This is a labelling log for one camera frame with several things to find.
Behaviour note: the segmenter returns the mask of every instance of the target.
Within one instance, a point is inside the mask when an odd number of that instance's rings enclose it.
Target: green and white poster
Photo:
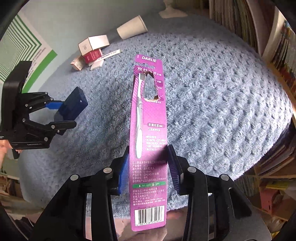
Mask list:
[[[9,25],[0,41],[0,85],[21,60],[32,61],[23,93],[29,91],[38,76],[56,57],[56,53],[19,13]]]

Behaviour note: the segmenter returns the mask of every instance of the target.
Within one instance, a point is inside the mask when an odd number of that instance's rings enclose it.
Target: red object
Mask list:
[[[95,61],[96,59],[98,59],[102,56],[103,56],[103,54],[102,54],[101,49],[93,50],[93,51],[88,52],[86,55],[83,55],[83,57],[85,59],[85,63],[87,63],[87,64]]]
[[[279,190],[275,189],[264,189],[260,191],[261,208],[267,211],[269,214],[273,213],[275,197],[279,194]]]

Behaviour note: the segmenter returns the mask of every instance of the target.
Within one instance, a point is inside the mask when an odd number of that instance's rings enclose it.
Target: white paper cup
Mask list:
[[[138,34],[146,33],[148,30],[139,15],[117,28],[117,32],[119,36],[125,40]]]

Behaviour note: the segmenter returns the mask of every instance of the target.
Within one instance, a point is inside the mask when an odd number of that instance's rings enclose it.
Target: light green wall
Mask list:
[[[30,92],[78,50],[78,43],[120,26],[137,15],[159,8],[162,0],[30,0],[21,10],[32,26],[57,53]]]

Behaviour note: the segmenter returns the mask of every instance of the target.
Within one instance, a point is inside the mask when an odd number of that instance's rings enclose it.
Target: toothbrush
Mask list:
[[[143,133],[142,133],[142,109],[143,103],[141,98],[141,85],[142,81],[145,80],[145,74],[139,74],[139,86],[138,86],[138,103],[137,103],[137,139],[136,139],[136,155],[140,159],[142,156],[143,149]]]

